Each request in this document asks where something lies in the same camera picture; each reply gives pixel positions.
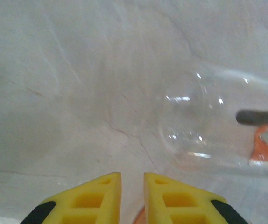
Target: orange object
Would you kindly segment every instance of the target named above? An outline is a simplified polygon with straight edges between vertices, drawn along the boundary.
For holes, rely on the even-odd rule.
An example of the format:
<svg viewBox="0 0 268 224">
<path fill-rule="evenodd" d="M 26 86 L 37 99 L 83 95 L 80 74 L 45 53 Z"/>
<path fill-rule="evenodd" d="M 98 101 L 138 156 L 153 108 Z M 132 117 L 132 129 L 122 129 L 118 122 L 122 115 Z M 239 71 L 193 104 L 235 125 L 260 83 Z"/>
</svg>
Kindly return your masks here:
<svg viewBox="0 0 268 224">
<path fill-rule="evenodd" d="M 251 162 L 268 162 L 268 143 L 262 139 L 264 133 L 268 133 L 268 125 L 263 125 L 256 130 Z"/>
</svg>

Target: white marble surface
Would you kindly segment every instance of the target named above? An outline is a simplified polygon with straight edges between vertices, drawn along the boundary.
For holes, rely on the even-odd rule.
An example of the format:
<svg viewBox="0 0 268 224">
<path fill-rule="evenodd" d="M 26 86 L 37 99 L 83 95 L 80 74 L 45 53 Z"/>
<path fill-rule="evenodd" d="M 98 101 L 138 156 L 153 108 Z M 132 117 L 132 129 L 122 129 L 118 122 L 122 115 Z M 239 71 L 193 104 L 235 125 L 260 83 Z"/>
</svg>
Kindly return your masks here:
<svg viewBox="0 0 268 224">
<path fill-rule="evenodd" d="M 113 171 L 123 176 L 121 223 L 141 206 L 146 171 L 268 223 L 268 179 L 179 172 L 164 152 L 160 99 L 196 58 L 266 78 L 268 1 L 0 2 L 0 224 Z"/>
</svg>

